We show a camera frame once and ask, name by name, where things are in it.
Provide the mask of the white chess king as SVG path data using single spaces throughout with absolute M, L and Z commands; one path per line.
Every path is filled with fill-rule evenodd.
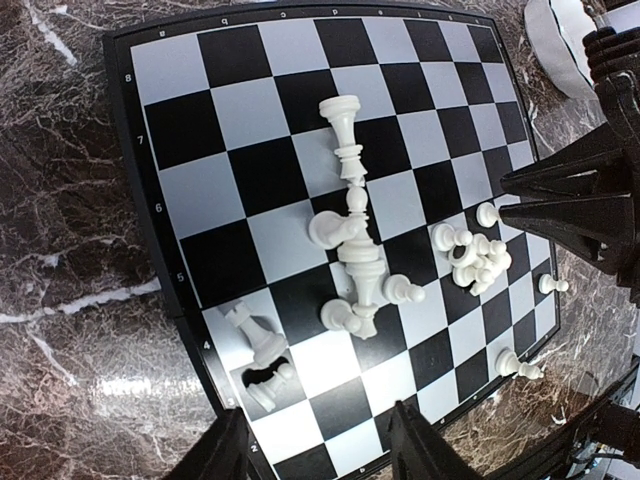
M 340 178 L 363 187 L 367 170 L 361 162 L 363 146 L 355 139 L 354 122 L 361 104 L 356 95 L 340 95 L 319 103 L 319 113 L 332 126 L 338 140 L 334 154 L 341 162 Z

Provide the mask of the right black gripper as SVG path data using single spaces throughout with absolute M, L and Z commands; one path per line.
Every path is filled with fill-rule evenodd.
M 639 3 L 585 1 L 595 30 L 583 39 L 590 78 L 611 125 L 639 123 Z M 629 152 L 602 124 L 563 149 L 504 175 L 504 192 L 560 200 L 630 191 Z

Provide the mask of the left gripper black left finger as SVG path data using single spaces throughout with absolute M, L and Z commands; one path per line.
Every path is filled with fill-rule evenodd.
M 170 479 L 247 479 L 248 427 L 241 408 L 224 410 L 169 472 Z

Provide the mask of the black and white chessboard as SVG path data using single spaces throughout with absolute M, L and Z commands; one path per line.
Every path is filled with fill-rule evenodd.
M 395 402 L 449 424 L 558 331 L 550 244 L 476 221 L 537 156 L 491 18 L 251 5 L 103 44 L 170 314 L 251 478 L 363 478 Z

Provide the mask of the white chess queen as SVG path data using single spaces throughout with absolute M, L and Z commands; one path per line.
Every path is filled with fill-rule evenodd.
M 366 340 L 377 334 L 374 317 L 379 305 L 375 303 L 374 295 L 378 281 L 386 271 L 385 262 L 380 258 L 380 248 L 371 239 L 347 240 L 337 253 L 356 287 L 357 301 L 352 305 L 352 311 L 361 320 L 361 326 L 354 335 Z

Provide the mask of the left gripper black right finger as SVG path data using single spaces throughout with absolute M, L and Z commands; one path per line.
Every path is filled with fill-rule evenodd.
M 397 401 L 389 426 L 394 479 L 479 479 L 413 406 Z

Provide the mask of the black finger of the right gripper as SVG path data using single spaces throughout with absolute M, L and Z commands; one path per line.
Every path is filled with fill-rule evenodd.
M 633 273 L 633 199 L 595 195 L 499 209 L 502 222 L 550 240 L 608 275 Z

